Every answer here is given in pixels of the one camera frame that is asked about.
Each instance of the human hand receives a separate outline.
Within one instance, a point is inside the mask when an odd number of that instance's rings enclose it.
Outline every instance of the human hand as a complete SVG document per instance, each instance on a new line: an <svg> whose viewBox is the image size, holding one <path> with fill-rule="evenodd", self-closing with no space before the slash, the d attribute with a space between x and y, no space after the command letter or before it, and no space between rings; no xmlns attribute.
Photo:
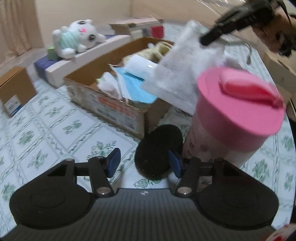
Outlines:
<svg viewBox="0 0 296 241"><path fill-rule="evenodd" d="M252 29L271 52L277 53L281 47L281 43L276 39L276 35L280 32L288 35L296 33L296 20L292 17L290 17L290 20L292 24L290 24L283 9L280 8L275 12L275 17L269 24L264 27L256 25Z"/></svg>

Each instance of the cylindrical container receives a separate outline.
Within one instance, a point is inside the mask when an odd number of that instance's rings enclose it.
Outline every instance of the cylindrical container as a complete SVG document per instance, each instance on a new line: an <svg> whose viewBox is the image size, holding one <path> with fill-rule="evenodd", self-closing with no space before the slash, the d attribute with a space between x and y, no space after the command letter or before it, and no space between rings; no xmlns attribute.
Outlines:
<svg viewBox="0 0 296 241"><path fill-rule="evenodd" d="M247 71L219 67L203 72L183 155L224 158L241 167L279 131L285 106L276 87Z"/></svg>

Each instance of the white stuffed bear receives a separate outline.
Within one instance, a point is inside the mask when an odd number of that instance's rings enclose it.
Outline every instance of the white stuffed bear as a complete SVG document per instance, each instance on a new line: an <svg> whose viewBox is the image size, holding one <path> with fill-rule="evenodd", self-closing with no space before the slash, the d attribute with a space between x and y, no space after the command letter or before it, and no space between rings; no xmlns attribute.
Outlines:
<svg viewBox="0 0 296 241"><path fill-rule="evenodd" d="M98 34L92 25L92 20L78 20L70 27L62 27L52 32L54 47L58 56L73 58L76 54L93 48L97 43L105 41L106 37Z"/></svg>

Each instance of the blue gripper pad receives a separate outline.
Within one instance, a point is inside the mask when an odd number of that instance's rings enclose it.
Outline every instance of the blue gripper pad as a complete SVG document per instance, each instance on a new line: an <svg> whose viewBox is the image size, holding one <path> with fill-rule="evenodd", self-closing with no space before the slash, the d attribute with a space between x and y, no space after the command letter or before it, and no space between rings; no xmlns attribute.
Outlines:
<svg viewBox="0 0 296 241"><path fill-rule="evenodd" d="M174 155L171 150L168 150L168 162L170 164L171 169L173 170L175 176L177 178L182 177L182 169L180 165L180 160Z"/></svg>
<svg viewBox="0 0 296 241"><path fill-rule="evenodd" d="M115 174L121 160L120 149L115 148L106 158L109 159L109 167L105 173L107 178L111 178Z"/></svg>

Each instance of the open cardboard box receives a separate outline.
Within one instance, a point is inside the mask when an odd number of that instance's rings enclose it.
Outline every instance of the open cardboard box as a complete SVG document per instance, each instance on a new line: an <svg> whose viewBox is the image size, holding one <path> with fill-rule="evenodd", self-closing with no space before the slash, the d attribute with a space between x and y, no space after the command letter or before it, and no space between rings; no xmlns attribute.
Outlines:
<svg viewBox="0 0 296 241"><path fill-rule="evenodd" d="M0 102L12 117L36 95L26 68L15 66L0 77Z"/></svg>
<svg viewBox="0 0 296 241"><path fill-rule="evenodd" d="M117 65L123 57L147 48L148 43L156 44L159 41L164 40L148 37L134 40L66 76L65 84L71 101L134 136L143 138L145 133L151 131L168 111L170 104L156 99L153 104L140 110L99 91L96 79L100 78L104 72L111 72L108 64Z"/></svg>

